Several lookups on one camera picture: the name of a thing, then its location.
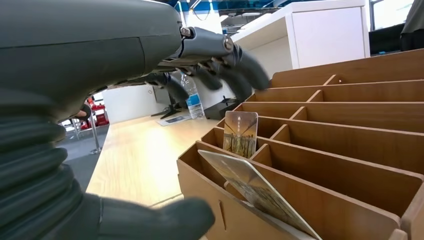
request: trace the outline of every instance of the window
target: window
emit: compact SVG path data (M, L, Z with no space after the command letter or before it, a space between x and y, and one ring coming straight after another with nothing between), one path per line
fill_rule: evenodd
M371 30L402 24L414 0L369 0Z

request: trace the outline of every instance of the gray floor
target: gray floor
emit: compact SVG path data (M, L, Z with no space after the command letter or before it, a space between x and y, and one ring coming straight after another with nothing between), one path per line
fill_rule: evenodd
M109 126L100 126L96 129L99 145L103 147ZM67 150L68 157L64 163L72 168L75 178L81 185L82 190L85 191L100 154L91 154L91 150L96 148L91 129L80 132L78 137L75 136L74 131L70 131L66 134L66 138L60 141L57 146Z

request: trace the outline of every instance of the blue bottle label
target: blue bottle label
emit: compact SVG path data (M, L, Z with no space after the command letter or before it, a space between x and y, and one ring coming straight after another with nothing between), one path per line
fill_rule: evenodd
M200 98L199 98L199 94L193 94L191 96L188 97L187 99L187 106L191 107L194 105L200 104Z

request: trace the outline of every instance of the black cable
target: black cable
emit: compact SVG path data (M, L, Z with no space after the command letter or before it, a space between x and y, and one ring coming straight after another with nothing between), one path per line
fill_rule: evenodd
M209 14L211 13L211 8L209 7L209 11L207 11L206 17L202 20L202 19L200 19L200 17L197 15L197 13L195 12L195 9L194 9L194 8L192 8L191 10L193 11L194 15L196 15L196 17L197 17L200 21L205 21L206 19L208 19Z

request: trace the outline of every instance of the white shelf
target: white shelf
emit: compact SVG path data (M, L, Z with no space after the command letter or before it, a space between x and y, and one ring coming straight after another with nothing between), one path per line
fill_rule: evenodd
M293 13L363 7L365 0L323 0L293 2L271 14L267 19L231 36L246 50L255 49L288 35L286 16Z

